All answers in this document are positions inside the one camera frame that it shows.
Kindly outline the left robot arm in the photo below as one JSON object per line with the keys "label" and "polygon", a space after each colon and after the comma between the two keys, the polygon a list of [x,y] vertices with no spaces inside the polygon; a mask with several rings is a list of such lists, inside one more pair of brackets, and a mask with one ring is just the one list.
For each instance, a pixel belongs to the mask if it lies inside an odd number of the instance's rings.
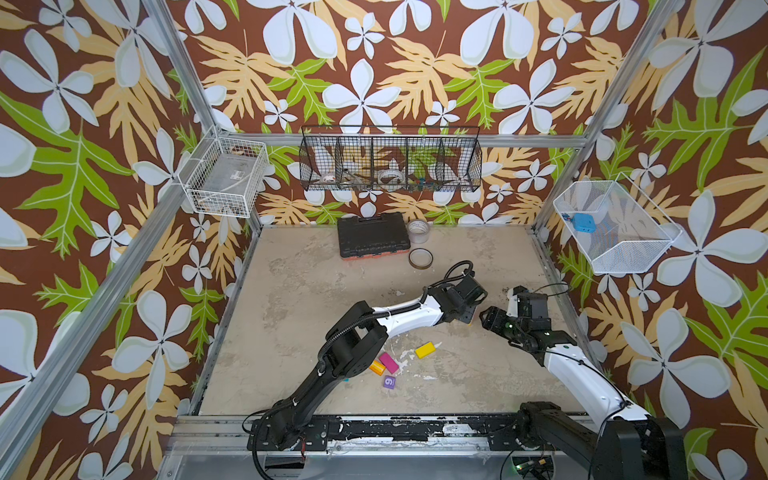
{"label": "left robot arm", "polygon": [[251,449],[294,446],[333,389],[368,369],[387,340],[452,321],[468,324],[486,297],[487,291],[468,274],[440,280],[401,304],[374,308],[365,301],[355,303],[327,332],[316,365],[300,386],[253,422]]}

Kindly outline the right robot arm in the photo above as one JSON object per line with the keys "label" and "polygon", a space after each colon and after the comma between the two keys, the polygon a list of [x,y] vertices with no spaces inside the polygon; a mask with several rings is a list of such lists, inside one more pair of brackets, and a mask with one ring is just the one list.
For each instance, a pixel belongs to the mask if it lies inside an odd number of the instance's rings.
{"label": "right robot arm", "polygon": [[484,310],[484,329],[530,354],[579,402],[596,428],[579,424],[552,402],[525,402],[514,423],[522,446],[552,446],[585,468],[590,479],[684,479],[682,432],[633,402],[589,360],[576,340],[555,330],[548,297],[523,287],[513,291],[511,310]]}

